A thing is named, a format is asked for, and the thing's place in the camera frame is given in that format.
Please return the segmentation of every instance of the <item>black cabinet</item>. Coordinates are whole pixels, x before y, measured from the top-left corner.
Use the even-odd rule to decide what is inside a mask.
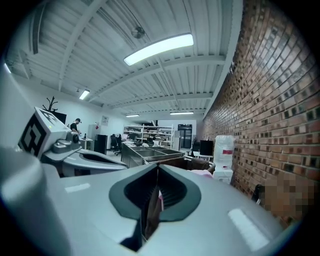
[[[107,135],[96,134],[94,138],[94,151],[105,155],[107,152],[107,141]]]

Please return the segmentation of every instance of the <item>white container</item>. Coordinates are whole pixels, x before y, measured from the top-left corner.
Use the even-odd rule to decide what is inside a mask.
[[[233,173],[227,166],[216,166],[212,177],[214,180],[230,184]]]
[[[227,166],[231,169],[235,150],[235,138],[232,135],[215,137],[213,162],[216,166]]]

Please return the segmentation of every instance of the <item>brick wall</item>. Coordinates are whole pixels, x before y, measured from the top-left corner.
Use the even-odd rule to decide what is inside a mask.
[[[289,191],[294,184],[288,198],[294,209],[272,210],[285,226],[305,212],[298,192],[312,204],[320,179],[316,60],[284,13],[267,1],[246,0],[233,61],[233,73],[203,120],[203,135],[235,137],[232,185],[248,197],[256,184],[292,180],[282,186]],[[277,204],[287,206],[284,198]]]

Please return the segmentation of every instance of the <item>ceiling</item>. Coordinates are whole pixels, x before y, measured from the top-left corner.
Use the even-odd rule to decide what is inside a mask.
[[[14,74],[75,97],[90,90],[85,101],[121,115],[157,120],[194,111],[192,119],[202,119],[229,72],[241,18],[238,0],[52,0],[21,25],[6,63]],[[136,27],[144,37],[132,36]],[[193,46],[124,62],[185,33]]]

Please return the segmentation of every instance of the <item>door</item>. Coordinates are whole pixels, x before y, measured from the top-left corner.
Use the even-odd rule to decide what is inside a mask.
[[[192,144],[192,124],[179,124],[178,131],[181,131],[181,148],[190,149]]]

